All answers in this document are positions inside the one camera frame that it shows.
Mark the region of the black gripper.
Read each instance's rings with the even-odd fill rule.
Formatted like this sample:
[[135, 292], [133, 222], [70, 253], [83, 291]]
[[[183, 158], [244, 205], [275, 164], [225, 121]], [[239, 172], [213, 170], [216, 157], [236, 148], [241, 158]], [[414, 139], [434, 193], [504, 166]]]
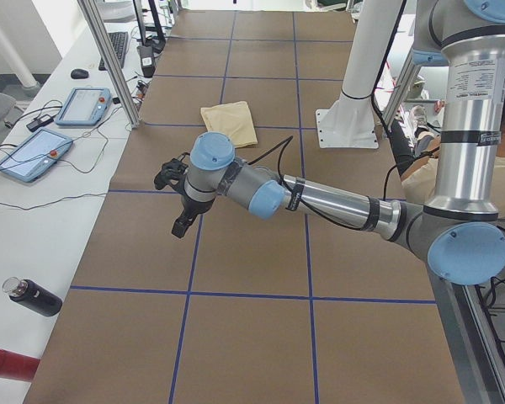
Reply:
[[206, 213], [213, 205], [213, 200], [198, 201], [184, 194], [181, 199], [183, 211], [173, 223], [171, 233], [177, 238], [184, 238], [188, 229], [194, 224], [198, 215]]

